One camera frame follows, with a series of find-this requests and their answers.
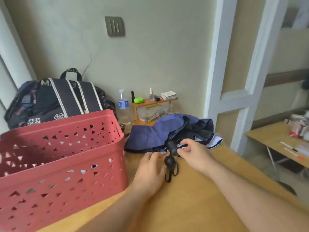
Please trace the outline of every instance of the floor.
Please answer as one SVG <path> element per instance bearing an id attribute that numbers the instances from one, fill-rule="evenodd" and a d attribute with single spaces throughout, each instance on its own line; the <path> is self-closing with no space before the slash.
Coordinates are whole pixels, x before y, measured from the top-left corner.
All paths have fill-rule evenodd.
<path id="1" fill-rule="evenodd" d="M 280 165 L 276 165 L 276 172 L 271 160 L 266 155 L 267 151 L 264 146 L 249 141 L 244 159 L 264 172 L 271 179 L 280 180 L 290 185 L 296 191 L 298 198 L 309 207 L 309 180 L 304 179 Z"/>

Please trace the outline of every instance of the forearm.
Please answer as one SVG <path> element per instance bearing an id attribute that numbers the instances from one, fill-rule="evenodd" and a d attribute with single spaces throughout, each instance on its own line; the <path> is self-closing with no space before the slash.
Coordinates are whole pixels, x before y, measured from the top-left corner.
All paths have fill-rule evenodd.
<path id="1" fill-rule="evenodd" d="M 145 197 L 130 187 L 128 191 L 109 208 L 78 230 L 91 232 L 123 232 L 132 222 L 135 213 L 145 203 Z"/>
<path id="2" fill-rule="evenodd" d="M 221 164 L 212 165 L 210 178 L 250 232 L 309 231 L 309 215 L 257 187 Z"/>

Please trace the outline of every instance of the light switch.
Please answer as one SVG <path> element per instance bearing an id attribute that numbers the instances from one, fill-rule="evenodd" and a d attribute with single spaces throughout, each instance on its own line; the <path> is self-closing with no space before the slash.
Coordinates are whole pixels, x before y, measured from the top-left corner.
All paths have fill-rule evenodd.
<path id="1" fill-rule="evenodd" d="M 105 16 L 107 35 L 124 36 L 125 26 L 121 17 Z"/>

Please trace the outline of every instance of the laundry basket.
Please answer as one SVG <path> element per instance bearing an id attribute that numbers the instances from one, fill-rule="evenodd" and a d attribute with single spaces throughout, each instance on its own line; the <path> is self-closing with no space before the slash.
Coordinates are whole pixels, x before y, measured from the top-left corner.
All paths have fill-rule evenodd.
<path id="1" fill-rule="evenodd" d="M 127 185 L 124 135 L 111 110 L 1 135 L 1 232 L 36 231 Z"/>

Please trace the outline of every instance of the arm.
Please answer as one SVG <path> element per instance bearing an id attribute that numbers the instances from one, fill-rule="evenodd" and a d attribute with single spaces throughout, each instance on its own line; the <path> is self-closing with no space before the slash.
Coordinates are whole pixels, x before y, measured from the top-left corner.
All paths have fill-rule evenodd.
<path id="1" fill-rule="evenodd" d="M 250 232 L 309 231 L 309 214 L 261 189 L 218 163 L 209 150 L 191 139 L 178 154 L 211 178 Z"/>
<path id="2" fill-rule="evenodd" d="M 157 160 L 161 153 L 146 153 L 138 166 L 132 185 L 113 205 L 96 216 L 78 232 L 123 232 L 132 222 L 135 213 L 161 187 L 166 165 L 157 172 Z"/>

